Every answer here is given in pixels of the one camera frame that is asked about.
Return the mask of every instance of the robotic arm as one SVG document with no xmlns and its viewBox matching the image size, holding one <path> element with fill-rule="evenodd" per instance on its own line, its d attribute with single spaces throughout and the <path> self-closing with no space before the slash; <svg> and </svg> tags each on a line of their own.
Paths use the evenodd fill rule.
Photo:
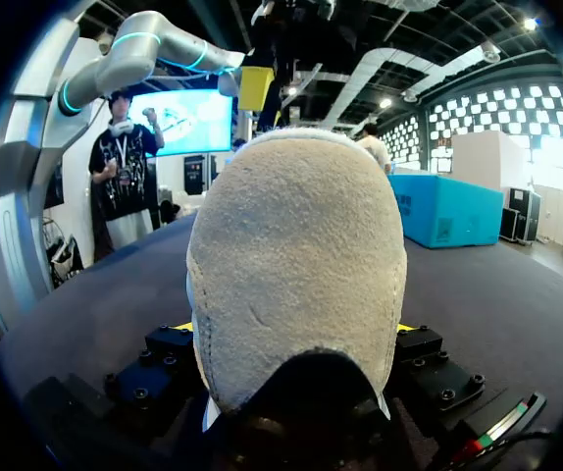
<svg viewBox="0 0 563 471">
<path fill-rule="evenodd" d="M 121 25 L 109 54 L 70 77 L 59 92 L 67 116 L 99 96 L 144 81 L 161 60 L 189 71 L 223 74 L 240 67 L 244 54 L 218 48 L 171 24 L 158 12 L 141 12 Z"/>
</svg>

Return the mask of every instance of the person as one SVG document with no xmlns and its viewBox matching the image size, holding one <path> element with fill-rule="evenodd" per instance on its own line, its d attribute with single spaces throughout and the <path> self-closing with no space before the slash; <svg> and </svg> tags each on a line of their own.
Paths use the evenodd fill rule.
<svg viewBox="0 0 563 471">
<path fill-rule="evenodd" d="M 367 149 L 373 158 L 376 159 L 382 170 L 387 174 L 390 173 L 390 156 L 386 150 L 386 144 L 377 138 L 378 126 L 369 123 L 362 129 L 362 138 L 358 141 L 362 147 Z"/>
<path fill-rule="evenodd" d="M 89 161 L 92 199 L 99 214 L 94 218 L 95 246 L 109 246 L 102 256 L 152 232 L 145 198 L 146 154 L 155 156 L 164 147 L 164 136 L 154 110 L 144 111 L 154 132 L 128 118 L 131 99 L 125 90 L 109 97 L 112 120 L 94 142 Z M 108 243 L 105 243 L 105 235 L 110 239 Z"/>
</svg>

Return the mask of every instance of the blue box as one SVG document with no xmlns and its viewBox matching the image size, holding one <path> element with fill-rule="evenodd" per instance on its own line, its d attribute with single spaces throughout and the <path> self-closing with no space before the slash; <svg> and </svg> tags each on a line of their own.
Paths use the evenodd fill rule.
<svg viewBox="0 0 563 471">
<path fill-rule="evenodd" d="M 390 175 L 403 233 L 427 248 L 497 243 L 501 191 L 435 175 Z"/>
</svg>

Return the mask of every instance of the white shorts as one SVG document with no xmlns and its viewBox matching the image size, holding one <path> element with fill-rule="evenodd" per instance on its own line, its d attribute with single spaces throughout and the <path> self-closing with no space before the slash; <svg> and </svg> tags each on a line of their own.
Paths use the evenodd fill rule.
<svg viewBox="0 0 563 471">
<path fill-rule="evenodd" d="M 145 238 L 153 232 L 151 215 L 148 209 L 139 213 L 129 214 L 114 221 L 107 222 L 107 231 L 112 238 L 114 249 L 118 250 L 130 243 Z"/>
</svg>

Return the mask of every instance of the monitor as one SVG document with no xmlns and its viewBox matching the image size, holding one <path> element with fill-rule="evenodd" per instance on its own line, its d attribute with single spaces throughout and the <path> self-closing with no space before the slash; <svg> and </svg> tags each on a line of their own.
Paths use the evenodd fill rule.
<svg viewBox="0 0 563 471">
<path fill-rule="evenodd" d="M 166 145 L 158 156 L 231 150 L 231 97 L 218 90 L 175 90 L 137 95 L 129 117 L 147 126 L 146 108 L 157 113 Z"/>
</svg>

